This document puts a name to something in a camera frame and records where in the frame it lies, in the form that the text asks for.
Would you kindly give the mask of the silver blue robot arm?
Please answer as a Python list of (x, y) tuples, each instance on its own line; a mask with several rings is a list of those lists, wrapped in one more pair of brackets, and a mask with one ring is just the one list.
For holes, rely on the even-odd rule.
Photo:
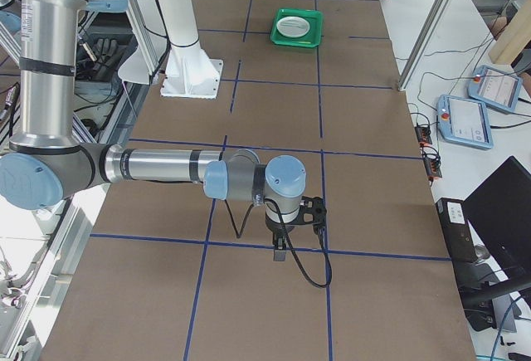
[(277, 251), (291, 248), (290, 230), (304, 223), (306, 172), (295, 157), (261, 163), (247, 149), (126, 149), (85, 144), (72, 133), (78, 14), (123, 12), (129, 0), (22, 0), (21, 126), (1, 159), (1, 194), (37, 210), (81, 190), (123, 180), (198, 183), (209, 198), (265, 206)]

